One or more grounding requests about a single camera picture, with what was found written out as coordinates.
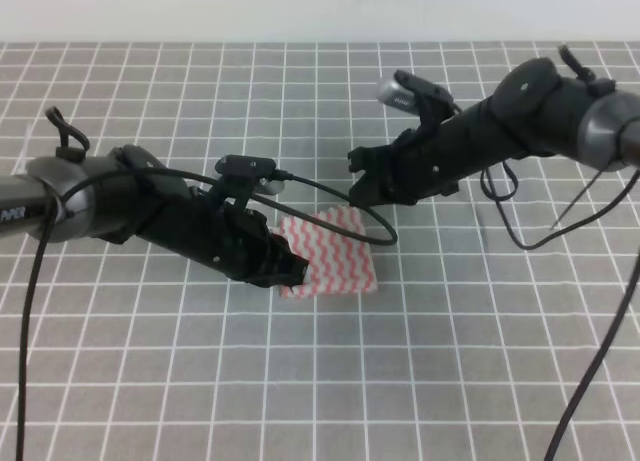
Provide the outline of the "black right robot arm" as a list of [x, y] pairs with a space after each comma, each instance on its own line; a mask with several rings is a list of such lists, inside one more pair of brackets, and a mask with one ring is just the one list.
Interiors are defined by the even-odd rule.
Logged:
[[419, 117], [391, 144], [356, 148], [349, 170], [361, 176], [349, 196], [360, 206], [414, 205], [457, 192], [460, 180], [510, 159], [560, 155], [596, 171], [639, 165], [639, 97], [598, 78], [566, 46], [574, 71], [530, 59], [484, 100], [458, 110], [442, 86], [398, 70], [378, 99]]

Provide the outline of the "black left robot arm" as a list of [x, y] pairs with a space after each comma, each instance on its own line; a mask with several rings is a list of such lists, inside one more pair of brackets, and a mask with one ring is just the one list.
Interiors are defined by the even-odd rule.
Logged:
[[105, 156], [55, 108], [54, 155], [29, 161], [1, 178], [1, 233], [28, 233], [51, 242], [97, 238], [121, 245], [140, 238], [257, 287], [302, 284], [307, 261], [273, 233], [247, 203], [276, 183], [272, 159], [227, 155], [218, 178], [169, 169], [140, 146]]

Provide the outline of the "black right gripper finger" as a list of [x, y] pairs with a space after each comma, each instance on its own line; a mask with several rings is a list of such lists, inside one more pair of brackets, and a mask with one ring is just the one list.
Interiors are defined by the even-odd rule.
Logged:
[[378, 173], [384, 171], [388, 165], [389, 146], [364, 147], [359, 146], [348, 153], [349, 171], [357, 173]]
[[357, 206], [383, 206], [390, 203], [384, 183], [374, 174], [365, 173], [349, 189], [350, 202]]

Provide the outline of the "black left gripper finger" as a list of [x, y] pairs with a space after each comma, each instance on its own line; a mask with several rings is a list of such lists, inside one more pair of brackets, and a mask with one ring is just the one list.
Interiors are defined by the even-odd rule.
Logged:
[[291, 256], [287, 240], [280, 234], [270, 232], [267, 240], [268, 259], [270, 261], [286, 261]]
[[254, 275], [259, 287], [295, 287], [304, 282], [309, 262], [291, 252], [278, 251], [265, 261]]

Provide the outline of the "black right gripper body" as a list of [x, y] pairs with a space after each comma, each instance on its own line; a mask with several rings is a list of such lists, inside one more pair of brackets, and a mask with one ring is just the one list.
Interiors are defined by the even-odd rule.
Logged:
[[392, 143], [376, 147], [369, 168], [370, 204], [416, 204], [433, 196], [451, 196], [460, 191], [458, 181], [447, 181], [431, 163], [415, 134], [407, 129]]

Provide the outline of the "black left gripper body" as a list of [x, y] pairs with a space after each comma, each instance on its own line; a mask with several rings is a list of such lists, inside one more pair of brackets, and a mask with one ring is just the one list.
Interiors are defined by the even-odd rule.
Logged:
[[255, 286], [276, 286], [285, 271], [270, 258], [275, 248], [262, 234], [239, 229], [203, 196], [171, 197], [144, 223], [144, 239], [174, 254]]

